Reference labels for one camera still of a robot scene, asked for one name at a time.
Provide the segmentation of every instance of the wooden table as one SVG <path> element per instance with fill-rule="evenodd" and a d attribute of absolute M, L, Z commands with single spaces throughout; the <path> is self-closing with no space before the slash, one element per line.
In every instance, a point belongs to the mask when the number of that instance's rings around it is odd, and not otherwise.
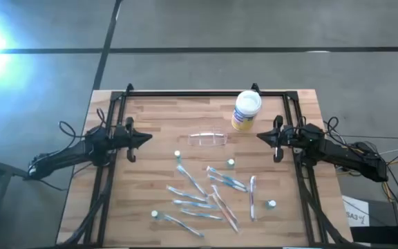
<path fill-rule="evenodd" d="M 93 92 L 85 130 L 98 125 L 99 118 L 95 110 L 102 108 L 106 112 L 110 95 L 111 91 Z M 323 127 L 316 91 L 298 90 L 298 96 L 307 122 Z M 307 245 L 291 149 L 284 148 L 282 162 L 273 163 L 274 150 L 255 136 L 256 133 L 271 130 L 276 115 L 285 115 L 282 99 L 263 97 L 262 109 L 249 132 L 237 132 L 231 126 L 235 101 L 236 97 L 127 98 L 125 116 L 133 117 L 135 128 L 152 133 L 153 138 L 135 150 L 135 163 L 126 159 L 125 149 L 118 154 L 104 246 Z M 228 133 L 225 146 L 194 147 L 187 144 L 188 134 L 197 133 L 199 126 L 211 125 L 222 127 Z M 257 176 L 255 205 L 258 220 L 250 220 L 248 194 L 220 183 L 216 183 L 220 195 L 240 221 L 240 234 L 236 234 L 226 221 L 182 214 L 180 207 L 172 203 L 173 199 L 182 197 L 167 191 L 166 186 L 171 185 L 197 195 L 200 193 L 176 171 L 175 150 L 181 151 L 184 167 L 209 193 L 212 190 L 206 173 L 208 165 L 246 184 L 250 176 Z M 236 161 L 233 170 L 226 167 L 226 161 L 230 158 Z M 314 169 L 323 211 L 341 234 L 351 240 L 334 167 L 319 163 Z M 95 168 L 88 167 L 71 181 L 57 242 L 69 238 L 88 212 L 94 179 Z M 275 209 L 265 209 L 268 199 L 277 202 Z M 168 221 L 153 220 L 150 215 L 152 210 L 165 212 L 184 221 L 203 232 L 205 238 L 196 237 Z M 97 234 L 97 222 L 93 234 Z"/>

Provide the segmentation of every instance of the white container lid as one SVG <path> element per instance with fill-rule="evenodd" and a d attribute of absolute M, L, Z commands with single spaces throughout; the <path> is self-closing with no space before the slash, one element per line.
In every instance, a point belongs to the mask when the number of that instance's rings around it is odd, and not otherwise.
<path fill-rule="evenodd" d="M 245 115 L 254 116 L 256 115 L 260 107 L 262 106 L 262 100 L 259 93 L 255 91 L 243 91 L 239 94 L 236 100 L 236 108 Z"/>

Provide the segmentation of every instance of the gray floor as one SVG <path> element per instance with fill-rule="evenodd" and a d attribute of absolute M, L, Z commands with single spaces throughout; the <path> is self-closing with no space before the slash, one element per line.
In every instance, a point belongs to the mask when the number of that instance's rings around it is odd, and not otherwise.
<path fill-rule="evenodd" d="M 6 48 L 101 48 L 113 4 L 0 1 L 0 33 Z M 124 0 L 112 47 L 134 46 L 398 46 L 398 0 Z M 39 152 L 66 145 L 59 120 L 81 131 L 99 59 L 0 55 L 0 161 L 25 169 Z M 341 133 L 398 136 L 398 53 L 110 55 L 101 89 L 241 89 L 252 82 L 317 89 L 323 117 L 338 116 Z M 398 148 L 398 140 L 369 141 L 380 151 Z M 66 187 L 70 171 L 46 180 Z M 385 200 L 380 185 L 362 177 L 340 183 L 348 196 Z M 53 245 L 65 197 L 11 182 L 0 248 Z"/>

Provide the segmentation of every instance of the toothbrush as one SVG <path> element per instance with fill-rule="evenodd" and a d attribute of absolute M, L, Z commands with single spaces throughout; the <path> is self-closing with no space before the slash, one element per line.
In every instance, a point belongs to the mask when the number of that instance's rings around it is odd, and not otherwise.
<path fill-rule="evenodd" d="M 230 215 L 233 217 L 234 222 L 236 222 L 236 224 L 239 223 L 238 219 L 236 218 L 236 215 L 233 213 L 233 211 L 231 211 L 231 209 L 229 208 L 229 206 L 224 202 L 224 200 L 222 199 L 222 197 L 220 197 L 219 192 L 218 192 L 218 186 L 216 185 L 212 185 L 211 186 L 214 190 L 214 194 L 216 195 L 216 197 L 218 197 L 219 201 L 224 205 L 224 207 L 228 210 L 228 213 L 230 213 Z"/>
<path fill-rule="evenodd" d="M 195 203 L 193 201 L 181 201 L 181 200 L 173 200 L 174 204 L 179 205 L 192 205 L 199 208 L 211 208 L 211 209 L 218 209 L 218 206 L 211 205 L 211 204 L 204 204 L 204 203 Z"/>
<path fill-rule="evenodd" d="M 210 176 L 210 175 L 208 175 L 208 177 L 209 177 L 211 180 L 220 181 L 221 183 L 225 184 L 225 185 L 228 186 L 228 187 L 232 187 L 232 188 L 234 188 L 235 190 L 239 190 L 239 191 L 242 191 L 242 192 L 248 192 L 245 188 L 240 187 L 240 186 L 237 186 L 237 185 L 234 185 L 233 183 L 230 183 L 230 182 L 221 180 L 221 179 L 219 179 L 219 178 L 216 178 L 216 177 Z"/>
<path fill-rule="evenodd" d="M 235 185 L 237 185 L 237 186 L 239 186 L 239 187 L 243 187 L 243 188 L 247 189 L 247 186 L 245 186 L 245 184 L 241 183 L 240 181 L 237 181 L 236 179 L 234 179 L 234 178 L 232 178 L 232 177 L 230 177 L 230 176 L 221 174 L 220 172 L 218 172 L 218 171 L 217 171 L 216 169 L 214 169 L 213 167 L 208 166 L 208 167 L 207 167 L 207 172 L 208 172 L 208 171 L 211 171 L 211 172 L 213 172 L 213 173 L 215 173 L 215 174 L 218 174 L 219 176 L 222 176 L 222 178 L 224 178 L 225 180 L 230 181 L 230 182 L 232 182 L 233 184 L 235 184 Z"/>
<path fill-rule="evenodd" d="M 222 213 L 224 214 L 225 218 L 228 220 L 230 226 L 234 229 L 234 231 L 236 231 L 237 233 L 239 233 L 239 229 L 237 227 L 237 225 L 234 223 L 234 221 L 231 219 L 231 217 L 229 216 L 228 212 L 219 204 L 219 200 L 216 197 L 215 194 L 211 195 L 213 197 L 214 202 L 216 202 L 216 204 L 218 204 L 220 211 L 222 211 Z"/>
<path fill-rule="evenodd" d="M 185 223 L 181 222 L 180 220 L 173 218 L 172 216 L 169 216 L 168 214 L 163 214 L 161 212 L 158 212 L 156 210 L 151 211 L 151 216 L 156 219 L 156 220 L 160 220 L 160 219 L 164 219 L 166 221 L 171 221 L 174 222 L 178 225 L 180 225 L 181 227 L 187 229 L 188 231 L 194 233 L 195 235 L 198 235 L 199 237 L 205 237 L 205 235 L 201 232 L 198 232 L 196 229 L 194 228 L 190 228 L 189 226 L 185 225 Z"/>
<path fill-rule="evenodd" d="M 211 214 L 191 212 L 187 208 L 181 208 L 180 211 L 183 212 L 184 214 L 189 214 L 189 215 L 192 215 L 192 216 L 199 216 L 199 217 L 203 217 L 203 218 L 217 219 L 219 221 L 223 220 L 222 218 L 214 216 L 214 215 L 211 215 Z"/>
<path fill-rule="evenodd" d="M 249 180 L 249 216 L 252 221 L 256 220 L 256 214 L 254 213 L 254 189 L 256 189 L 256 176 L 252 176 Z"/>
<path fill-rule="evenodd" d="M 188 174 L 188 172 L 184 169 L 184 167 L 182 165 L 178 165 L 176 168 L 182 175 L 184 175 L 190 179 L 190 181 L 199 190 L 199 192 L 201 192 L 203 195 L 205 195 L 205 197 L 208 196 L 208 194 L 204 191 L 204 189 L 202 189 L 201 186 L 199 186 L 199 184 L 196 182 L 196 180 L 194 180 L 194 178 L 190 174 Z"/>
<path fill-rule="evenodd" d="M 201 197 L 198 197 L 198 196 L 194 196 L 193 194 L 188 194 L 188 193 L 182 192 L 182 191 L 177 190 L 176 188 L 171 187 L 171 186 L 168 186 L 168 185 L 167 185 L 167 189 L 168 189 L 169 191 L 175 193 L 175 194 L 180 195 L 180 196 L 189 197 L 189 198 L 195 199 L 195 200 L 197 200 L 197 201 L 207 202 L 207 200 L 205 200 L 204 198 L 201 198 Z"/>

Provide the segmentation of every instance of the wooden tabletop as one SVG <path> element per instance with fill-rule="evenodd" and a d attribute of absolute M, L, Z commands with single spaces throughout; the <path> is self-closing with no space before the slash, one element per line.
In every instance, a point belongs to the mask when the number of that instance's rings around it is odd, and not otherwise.
<path fill-rule="evenodd" d="M 110 95 L 111 91 L 93 92 L 85 130 L 99 124 L 96 108 L 102 108 L 106 113 Z M 298 90 L 298 95 L 307 122 L 323 127 L 315 90 Z M 285 116 L 282 99 L 262 97 L 262 109 L 248 132 L 238 132 L 231 125 L 235 101 L 236 97 L 127 98 L 125 116 L 134 118 L 136 130 L 152 133 L 153 138 L 135 150 L 135 163 L 126 159 L 125 149 L 118 154 L 104 246 L 307 246 L 291 150 L 284 148 L 282 162 L 273 163 L 274 150 L 256 137 L 256 133 L 272 129 L 276 115 Z M 228 134 L 225 146 L 197 147 L 187 144 L 189 134 L 198 133 L 200 127 L 210 126 L 221 127 Z M 184 168 L 208 193 L 212 193 L 211 181 L 206 173 L 208 165 L 247 185 L 251 176 L 257 176 L 255 206 L 258 220 L 250 220 L 248 194 L 220 183 L 216 183 L 220 195 L 240 222 L 239 234 L 232 230 L 227 221 L 201 219 L 181 213 L 180 207 L 174 205 L 172 200 L 184 198 L 170 193 L 166 186 L 198 196 L 200 193 L 177 172 L 173 155 L 175 150 L 180 150 Z M 226 166 L 230 158 L 236 161 L 234 169 Z M 323 211 L 341 234 L 351 240 L 334 167 L 318 163 L 314 170 Z M 72 179 L 57 242 L 69 238 L 86 216 L 94 179 L 93 166 Z M 277 202 L 273 210 L 265 208 L 265 202 L 269 199 Z M 168 221 L 153 220 L 152 210 L 184 221 L 204 233 L 205 237 L 196 237 Z M 211 213 L 222 216 L 219 211 Z M 92 238 L 97 234 L 98 219 L 95 220 Z"/>

